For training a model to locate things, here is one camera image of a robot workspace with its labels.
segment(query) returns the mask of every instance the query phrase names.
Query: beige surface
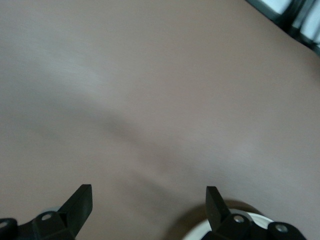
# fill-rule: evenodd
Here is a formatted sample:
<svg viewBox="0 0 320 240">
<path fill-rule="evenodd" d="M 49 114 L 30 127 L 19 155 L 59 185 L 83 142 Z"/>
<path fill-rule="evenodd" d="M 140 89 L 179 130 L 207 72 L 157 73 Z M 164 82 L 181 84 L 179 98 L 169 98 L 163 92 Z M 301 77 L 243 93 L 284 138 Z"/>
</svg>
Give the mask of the beige surface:
<svg viewBox="0 0 320 240">
<path fill-rule="evenodd" d="M 320 58 L 246 2 L 1 1 L 0 57 L 0 217 L 91 183 L 78 240 L 158 240 L 215 185 L 318 239 Z"/>
</svg>

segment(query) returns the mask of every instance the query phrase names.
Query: silver screw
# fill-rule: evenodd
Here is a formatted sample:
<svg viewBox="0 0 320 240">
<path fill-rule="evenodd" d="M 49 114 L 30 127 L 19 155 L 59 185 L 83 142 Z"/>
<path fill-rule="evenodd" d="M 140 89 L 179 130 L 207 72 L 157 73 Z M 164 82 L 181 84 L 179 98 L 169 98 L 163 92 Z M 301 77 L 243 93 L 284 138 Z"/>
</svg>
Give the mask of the silver screw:
<svg viewBox="0 0 320 240">
<path fill-rule="evenodd" d="M 233 219 L 239 224 L 242 224 L 245 221 L 244 218 L 240 215 L 234 216 Z"/>
<path fill-rule="evenodd" d="M 1 228 L 4 228 L 4 227 L 7 226 L 7 225 L 8 225 L 8 223 L 7 223 L 6 221 L 1 222 L 1 223 L 0 223 L 0 229 L 1 229 Z"/>
<path fill-rule="evenodd" d="M 42 221 L 45 221 L 45 220 L 48 220 L 49 218 L 51 218 L 51 214 L 48 213 L 48 214 L 46 214 L 46 215 L 43 215 L 42 218 L 41 218 L 41 220 L 42 220 Z"/>
<path fill-rule="evenodd" d="M 285 225 L 282 224 L 277 224 L 275 225 L 275 228 L 280 232 L 280 233 L 287 233 L 288 228 Z"/>
</svg>

